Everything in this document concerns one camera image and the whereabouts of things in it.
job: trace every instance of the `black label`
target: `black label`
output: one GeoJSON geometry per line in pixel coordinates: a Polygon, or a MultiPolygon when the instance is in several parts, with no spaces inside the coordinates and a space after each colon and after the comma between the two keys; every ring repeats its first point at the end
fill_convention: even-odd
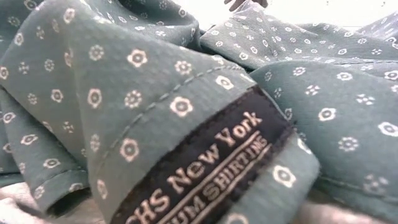
{"type": "Polygon", "coordinates": [[[204,122],[136,186],[112,224],[215,223],[292,132],[258,88],[204,122]]]}

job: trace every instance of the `hand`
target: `hand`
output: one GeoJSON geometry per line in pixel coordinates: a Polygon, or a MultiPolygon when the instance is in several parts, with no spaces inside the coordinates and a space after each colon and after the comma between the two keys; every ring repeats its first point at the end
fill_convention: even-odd
{"type": "MultiPolygon", "coordinates": [[[[224,0],[224,4],[228,4],[230,3],[232,0],[224,0]]],[[[242,3],[245,0],[235,0],[234,4],[232,4],[232,6],[230,7],[230,11],[234,11],[235,9],[237,9],[240,5],[242,5],[242,3]]],[[[257,2],[259,3],[262,7],[267,7],[268,6],[268,2],[267,0],[252,0],[253,2],[257,2]]]]}

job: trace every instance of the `shirt label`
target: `shirt label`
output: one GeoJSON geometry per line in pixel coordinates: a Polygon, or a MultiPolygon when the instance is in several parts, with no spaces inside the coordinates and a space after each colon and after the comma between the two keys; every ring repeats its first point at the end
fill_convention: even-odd
{"type": "Polygon", "coordinates": [[[216,223],[291,132],[262,90],[249,89],[162,158],[111,223],[216,223]]]}

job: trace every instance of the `brand label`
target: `brand label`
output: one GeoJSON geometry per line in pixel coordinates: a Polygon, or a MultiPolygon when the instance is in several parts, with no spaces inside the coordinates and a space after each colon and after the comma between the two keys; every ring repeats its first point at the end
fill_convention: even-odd
{"type": "Polygon", "coordinates": [[[166,155],[111,223],[215,223],[291,131],[262,91],[250,89],[166,155]]]}

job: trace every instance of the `floral print fabric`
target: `floral print fabric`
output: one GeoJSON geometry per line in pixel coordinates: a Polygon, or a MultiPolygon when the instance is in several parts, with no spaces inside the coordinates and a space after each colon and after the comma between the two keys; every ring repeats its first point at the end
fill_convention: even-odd
{"type": "Polygon", "coordinates": [[[250,1],[200,38],[198,22],[168,0],[0,4],[0,180],[22,175],[47,215],[70,211],[90,189],[110,222],[160,158],[260,85],[298,134],[219,223],[289,222],[318,161],[315,187],[398,220],[398,178],[385,172],[398,137],[395,44],[286,24],[250,1]]]}

